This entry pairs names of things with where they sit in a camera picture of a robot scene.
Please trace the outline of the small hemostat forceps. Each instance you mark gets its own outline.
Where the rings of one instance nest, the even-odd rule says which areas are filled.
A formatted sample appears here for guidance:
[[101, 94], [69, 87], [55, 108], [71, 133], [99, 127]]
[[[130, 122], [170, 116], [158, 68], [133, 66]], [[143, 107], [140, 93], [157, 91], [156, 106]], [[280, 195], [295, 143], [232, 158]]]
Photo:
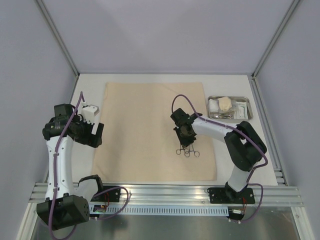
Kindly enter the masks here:
[[181, 153], [184, 153], [184, 152], [185, 152], [185, 148], [181, 144], [179, 145], [179, 148], [175, 151], [177, 155], [180, 155]]

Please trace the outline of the long needle holder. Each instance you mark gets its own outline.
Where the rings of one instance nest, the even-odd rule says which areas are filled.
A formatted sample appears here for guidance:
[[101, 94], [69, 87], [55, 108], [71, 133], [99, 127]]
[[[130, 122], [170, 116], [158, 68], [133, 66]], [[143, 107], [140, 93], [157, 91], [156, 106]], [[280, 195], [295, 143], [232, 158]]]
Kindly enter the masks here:
[[183, 149], [184, 156], [189, 158], [191, 155], [198, 158], [200, 156], [200, 152], [194, 149], [193, 144], [190, 144], [186, 148]]

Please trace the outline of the white gauze pad stack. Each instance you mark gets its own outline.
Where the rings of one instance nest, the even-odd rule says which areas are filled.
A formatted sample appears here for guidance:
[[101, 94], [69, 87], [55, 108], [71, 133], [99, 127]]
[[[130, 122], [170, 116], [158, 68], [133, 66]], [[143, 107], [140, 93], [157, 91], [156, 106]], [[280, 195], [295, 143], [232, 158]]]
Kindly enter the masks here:
[[208, 107], [211, 113], [218, 113], [220, 111], [219, 101], [217, 99], [209, 99]]

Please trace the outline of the thin steel tweezers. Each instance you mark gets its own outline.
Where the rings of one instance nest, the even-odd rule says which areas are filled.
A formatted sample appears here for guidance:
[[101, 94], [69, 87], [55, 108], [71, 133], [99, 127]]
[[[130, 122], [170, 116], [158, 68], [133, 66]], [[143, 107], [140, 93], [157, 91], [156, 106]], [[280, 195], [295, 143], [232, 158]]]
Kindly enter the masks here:
[[233, 114], [212, 114], [211, 115], [212, 118], [214, 119], [234, 119], [234, 115]]

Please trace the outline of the suture packet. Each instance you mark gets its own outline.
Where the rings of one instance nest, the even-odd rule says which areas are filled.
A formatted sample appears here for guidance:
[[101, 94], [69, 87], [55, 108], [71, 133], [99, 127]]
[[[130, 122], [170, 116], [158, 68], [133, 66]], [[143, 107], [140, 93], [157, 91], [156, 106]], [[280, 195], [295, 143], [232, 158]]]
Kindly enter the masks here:
[[245, 102], [237, 101], [236, 104], [237, 104], [237, 107], [238, 107], [238, 108], [245, 108], [245, 109], [246, 109], [246, 108], [248, 107], [246, 101], [245, 101]]
[[248, 119], [248, 108], [244, 105], [239, 105], [238, 110], [234, 113], [234, 119], [236, 120], [247, 120]]

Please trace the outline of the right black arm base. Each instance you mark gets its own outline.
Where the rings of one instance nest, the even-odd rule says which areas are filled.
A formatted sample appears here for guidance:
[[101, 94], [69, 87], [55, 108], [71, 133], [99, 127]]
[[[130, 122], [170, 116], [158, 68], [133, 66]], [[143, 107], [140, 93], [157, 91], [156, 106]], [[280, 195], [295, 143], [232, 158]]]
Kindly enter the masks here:
[[245, 187], [240, 192], [232, 188], [209, 187], [207, 189], [211, 204], [255, 204], [255, 196], [252, 188]]

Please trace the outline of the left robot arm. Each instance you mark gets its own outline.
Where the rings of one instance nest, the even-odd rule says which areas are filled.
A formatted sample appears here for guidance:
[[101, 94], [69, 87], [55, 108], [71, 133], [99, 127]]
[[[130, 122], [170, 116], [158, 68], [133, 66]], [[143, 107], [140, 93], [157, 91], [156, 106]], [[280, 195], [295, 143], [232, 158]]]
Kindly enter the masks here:
[[56, 105], [54, 117], [42, 130], [48, 149], [49, 174], [44, 202], [37, 204], [36, 212], [53, 231], [87, 222], [89, 201], [104, 197], [105, 188], [97, 174], [81, 178], [77, 187], [72, 178], [74, 143], [91, 148], [102, 144], [104, 124], [99, 123], [93, 133], [99, 111], [98, 106], [85, 102], [80, 110], [71, 104]]

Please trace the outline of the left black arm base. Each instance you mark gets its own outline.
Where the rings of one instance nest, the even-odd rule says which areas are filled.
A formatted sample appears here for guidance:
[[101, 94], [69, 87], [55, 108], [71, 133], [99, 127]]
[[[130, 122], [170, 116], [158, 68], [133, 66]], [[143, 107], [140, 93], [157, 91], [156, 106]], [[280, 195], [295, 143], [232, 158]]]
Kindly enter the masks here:
[[98, 196], [94, 196], [90, 201], [91, 202], [106, 202], [106, 203], [118, 203], [120, 201], [121, 190], [119, 188], [115, 189], [116, 186], [104, 186], [101, 190], [106, 191], [111, 189], [108, 192], [102, 193]]

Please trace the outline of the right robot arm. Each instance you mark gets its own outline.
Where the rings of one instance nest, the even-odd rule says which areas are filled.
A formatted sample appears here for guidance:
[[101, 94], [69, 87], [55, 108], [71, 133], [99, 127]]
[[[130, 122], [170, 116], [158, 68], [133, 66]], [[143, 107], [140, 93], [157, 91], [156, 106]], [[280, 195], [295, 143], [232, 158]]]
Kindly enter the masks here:
[[244, 196], [249, 178], [258, 167], [257, 163], [266, 157], [267, 147], [252, 125], [247, 121], [228, 125], [212, 120], [200, 113], [188, 114], [181, 108], [173, 111], [170, 118], [175, 124], [173, 129], [182, 148], [188, 148], [197, 139], [207, 136], [226, 144], [233, 162], [233, 170], [225, 184], [225, 196], [232, 203]]

